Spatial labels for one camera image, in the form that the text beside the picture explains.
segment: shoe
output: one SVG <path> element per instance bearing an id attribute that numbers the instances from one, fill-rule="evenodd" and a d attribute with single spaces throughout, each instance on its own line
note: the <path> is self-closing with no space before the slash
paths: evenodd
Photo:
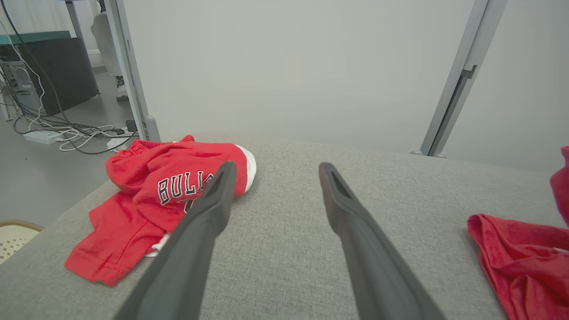
<path id="1" fill-rule="evenodd" d="M 117 78 L 117 101 L 128 101 L 129 95 L 126 92 L 125 79 L 122 76 Z"/>

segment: white wall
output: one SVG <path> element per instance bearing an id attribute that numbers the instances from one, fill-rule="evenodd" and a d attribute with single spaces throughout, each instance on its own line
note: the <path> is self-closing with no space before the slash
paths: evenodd
<path id="1" fill-rule="evenodd" d="M 474 0 L 123 0 L 163 141 L 419 149 Z"/>
<path id="2" fill-rule="evenodd" d="M 569 145 L 569 1 L 510 0 L 443 150 L 552 174 Z"/>
<path id="3" fill-rule="evenodd" d="M 19 33 L 69 30 L 71 37 L 76 36 L 65 1 L 4 0 L 4 3 Z M 91 64 L 102 63 L 101 54 L 90 29 L 93 17 L 98 14 L 98 7 L 94 5 L 96 3 L 96 0 L 75 1 L 77 19 Z M 0 20 L 8 28 L 8 32 L 12 33 L 8 19 L 2 10 L 0 10 Z"/>

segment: black panel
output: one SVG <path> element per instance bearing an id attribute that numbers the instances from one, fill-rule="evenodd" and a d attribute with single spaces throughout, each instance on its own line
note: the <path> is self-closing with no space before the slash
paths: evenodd
<path id="1" fill-rule="evenodd" d="M 98 94 L 97 83 L 83 40 L 79 38 L 55 39 L 26 43 L 26 46 L 53 82 L 63 110 L 85 102 Z M 55 94 L 46 75 L 41 72 L 24 46 L 18 46 L 18 48 L 24 60 L 42 79 L 43 88 L 46 90 L 46 95 L 43 97 L 46 113 L 59 113 Z M 37 78 L 33 74 L 30 76 L 36 86 L 38 96 L 41 95 L 42 90 Z"/>

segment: gray fabric surface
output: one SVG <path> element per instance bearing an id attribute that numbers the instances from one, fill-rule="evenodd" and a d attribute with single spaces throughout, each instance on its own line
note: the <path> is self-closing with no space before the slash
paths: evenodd
<path id="1" fill-rule="evenodd" d="M 472 214 L 564 226 L 548 177 L 447 159 L 230 136 L 258 171 L 217 239 L 202 304 L 205 318 L 356 318 L 340 241 L 328 225 L 318 164 L 332 162 L 448 319 L 504 317 L 466 230 Z M 92 226 L 88 212 L 110 182 L 0 265 L 2 318 L 110 318 L 151 262 L 115 288 L 63 267 Z"/>

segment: power adapter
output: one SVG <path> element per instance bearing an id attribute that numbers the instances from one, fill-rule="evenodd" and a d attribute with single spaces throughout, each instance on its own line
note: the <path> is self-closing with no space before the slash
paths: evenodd
<path id="1" fill-rule="evenodd" d="M 32 131 L 24 134 L 24 139 L 27 141 L 43 143 L 44 145 L 50 145 L 57 141 L 55 137 L 52 137 L 53 134 L 53 131 Z"/>
<path id="2" fill-rule="evenodd" d="M 112 138 L 107 142 L 107 149 L 115 149 L 115 150 L 126 150 L 128 148 L 127 143 L 123 143 L 130 139 L 130 137 L 120 137 L 120 138 Z"/>

